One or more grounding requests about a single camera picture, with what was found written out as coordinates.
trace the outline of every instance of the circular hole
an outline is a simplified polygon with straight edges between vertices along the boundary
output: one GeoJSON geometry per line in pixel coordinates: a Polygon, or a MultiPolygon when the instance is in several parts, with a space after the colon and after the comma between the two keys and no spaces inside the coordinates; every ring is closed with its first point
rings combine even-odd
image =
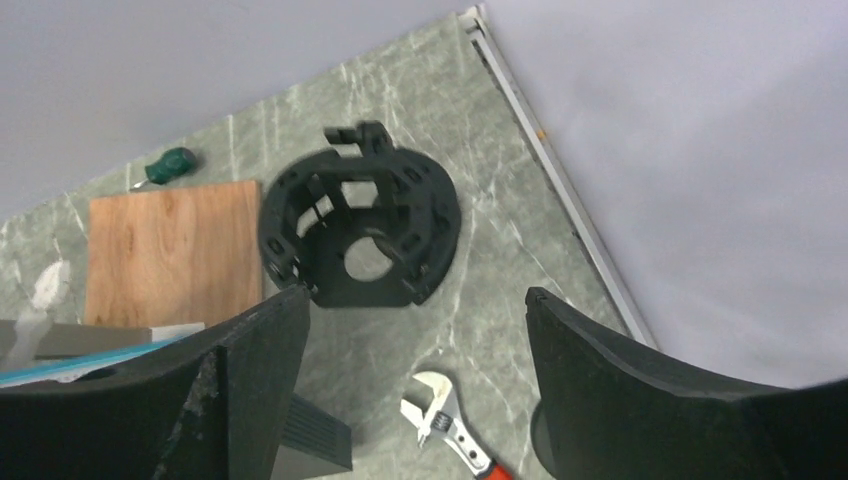
{"type": "Polygon", "coordinates": [[[344,259],[348,275],[361,282],[377,280],[392,268],[392,260],[383,255],[371,237],[354,242],[344,259]]]}

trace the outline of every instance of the white wall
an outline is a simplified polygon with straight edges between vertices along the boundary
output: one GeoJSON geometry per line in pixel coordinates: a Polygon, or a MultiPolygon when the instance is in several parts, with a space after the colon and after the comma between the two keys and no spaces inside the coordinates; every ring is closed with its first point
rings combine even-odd
{"type": "Polygon", "coordinates": [[[471,0],[0,0],[0,220],[471,0]]]}
{"type": "Polygon", "coordinates": [[[848,375],[848,4],[487,5],[660,348],[848,375]]]}

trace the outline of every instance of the screw hole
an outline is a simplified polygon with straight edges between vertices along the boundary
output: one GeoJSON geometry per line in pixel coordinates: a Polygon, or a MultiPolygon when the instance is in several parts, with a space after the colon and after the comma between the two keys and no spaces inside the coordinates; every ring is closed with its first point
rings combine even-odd
{"type": "Polygon", "coordinates": [[[276,238],[268,240],[268,248],[270,248],[271,251],[276,253],[277,255],[281,255],[283,252],[286,251],[286,249],[283,248],[283,244],[280,243],[279,240],[277,240],[276,238]]]}

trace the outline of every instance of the gray plastic part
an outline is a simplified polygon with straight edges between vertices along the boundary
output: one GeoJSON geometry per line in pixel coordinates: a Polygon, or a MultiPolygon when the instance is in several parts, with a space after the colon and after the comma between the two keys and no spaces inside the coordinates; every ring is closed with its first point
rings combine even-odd
{"type": "Polygon", "coordinates": [[[314,478],[352,469],[350,427],[294,395],[271,479],[314,478]]]}

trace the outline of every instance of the adjustable wrench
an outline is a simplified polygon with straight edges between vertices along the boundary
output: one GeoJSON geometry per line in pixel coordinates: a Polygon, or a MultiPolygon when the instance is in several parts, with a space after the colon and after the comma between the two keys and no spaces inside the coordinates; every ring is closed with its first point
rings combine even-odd
{"type": "Polygon", "coordinates": [[[475,479],[511,480],[512,476],[468,433],[450,379],[436,372],[419,372],[412,378],[433,389],[434,396],[426,412],[406,399],[400,401],[400,413],[418,429],[418,447],[423,447],[431,436],[441,438],[471,469],[475,479]]]}

